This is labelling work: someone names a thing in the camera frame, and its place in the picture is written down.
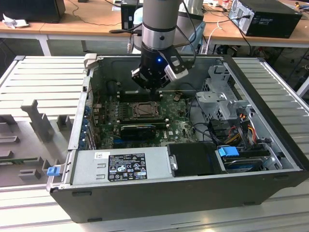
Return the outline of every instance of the electronic equipment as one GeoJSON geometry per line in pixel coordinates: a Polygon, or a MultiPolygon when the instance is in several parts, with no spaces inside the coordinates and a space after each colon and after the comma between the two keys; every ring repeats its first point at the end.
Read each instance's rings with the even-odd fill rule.
{"type": "Polygon", "coordinates": [[[234,0],[230,19],[246,36],[289,38],[302,14],[276,0],[234,0]]]}
{"type": "MultiPolygon", "coordinates": [[[[260,60],[198,56],[194,72],[149,95],[130,79],[140,56],[88,57],[68,156],[49,169],[47,184],[74,222],[261,204],[309,177],[309,160],[286,131],[307,128],[283,127],[280,103],[265,102],[255,73],[246,73],[254,64],[263,80],[280,81],[260,60]],[[127,200],[141,193],[141,202],[127,200]]],[[[279,82],[272,88],[290,98],[285,107],[296,101],[293,111],[308,115],[279,82]]]]}
{"type": "Polygon", "coordinates": [[[122,0],[121,1],[121,28],[130,29],[133,27],[134,13],[136,9],[143,7],[143,3],[139,0],[122,0]]]}
{"type": "Polygon", "coordinates": [[[0,19],[5,14],[13,19],[58,23],[65,10],[63,0],[2,0],[0,19]]]}

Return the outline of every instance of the power supply label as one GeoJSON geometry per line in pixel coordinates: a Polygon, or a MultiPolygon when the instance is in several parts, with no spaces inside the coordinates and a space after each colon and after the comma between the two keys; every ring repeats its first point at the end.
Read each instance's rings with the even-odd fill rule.
{"type": "Polygon", "coordinates": [[[147,179],[145,154],[110,155],[108,159],[108,180],[147,179]]]}

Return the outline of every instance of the desk leg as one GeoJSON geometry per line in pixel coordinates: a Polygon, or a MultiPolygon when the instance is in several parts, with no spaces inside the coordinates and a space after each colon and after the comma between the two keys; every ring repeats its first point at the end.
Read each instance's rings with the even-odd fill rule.
{"type": "Polygon", "coordinates": [[[309,89],[309,77],[296,92],[300,97],[303,97],[309,89]]]}
{"type": "Polygon", "coordinates": [[[87,52],[88,51],[85,40],[82,40],[82,47],[83,47],[83,52],[87,52]]]}
{"type": "Polygon", "coordinates": [[[48,47],[48,38],[47,35],[38,35],[37,40],[39,40],[44,56],[51,56],[49,47],[48,47]]]}

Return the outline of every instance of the white cable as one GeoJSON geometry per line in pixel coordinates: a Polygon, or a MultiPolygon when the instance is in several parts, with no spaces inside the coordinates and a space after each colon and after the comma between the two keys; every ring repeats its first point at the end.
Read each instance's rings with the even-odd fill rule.
{"type": "Polygon", "coordinates": [[[302,11],[302,10],[304,10],[304,9],[308,9],[309,7],[305,7],[305,8],[303,8],[303,9],[301,9],[300,11],[302,11]]]}
{"type": "MultiPolygon", "coordinates": [[[[234,20],[234,19],[241,19],[241,18],[239,18],[239,17],[237,17],[237,18],[231,18],[230,20],[228,20],[228,21],[223,21],[223,22],[229,22],[229,21],[232,21],[232,20],[234,20]]],[[[212,36],[212,34],[214,33],[214,31],[217,30],[217,29],[223,30],[223,28],[219,26],[219,23],[221,23],[221,21],[218,21],[218,22],[217,22],[217,27],[216,27],[214,30],[212,30],[211,34],[209,35],[208,42],[207,42],[207,46],[206,46],[206,52],[205,52],[206,55],[207,55],[207,53],[208,53],[209,42],[210,42],[210,40],[211,40],[211,36],[212,36]]]]}
{"type": "Polygon", "coordinates": [[[212,36],[212,34],[214,33],[214,31],[217,30],[217,29],[223,30],[223,28],[219,26],[219,22],[220,22],[220,21],[217,22],[217,27],[216,27],[215,29],[213,29],[212,32],[211,32],[211,34],[209,35],[208,42],[207,42],[207,46],[206,46],[206,52],[205,52],[206,55],[207,55],[207,53],[208,53],[209,42],[210,42],[210,40],[211,40],[211,36],[212,36]]]}

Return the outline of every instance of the black plastic cover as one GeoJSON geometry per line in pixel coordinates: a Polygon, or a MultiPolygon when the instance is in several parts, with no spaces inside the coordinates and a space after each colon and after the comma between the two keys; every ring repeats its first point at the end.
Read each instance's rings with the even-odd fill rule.
{"type": "Polygon", "coordinates": [[[173,173],[175,177],[223,173],[212,144],[169,144],[168,153],[176,157],[178,169],[173,173]]]}

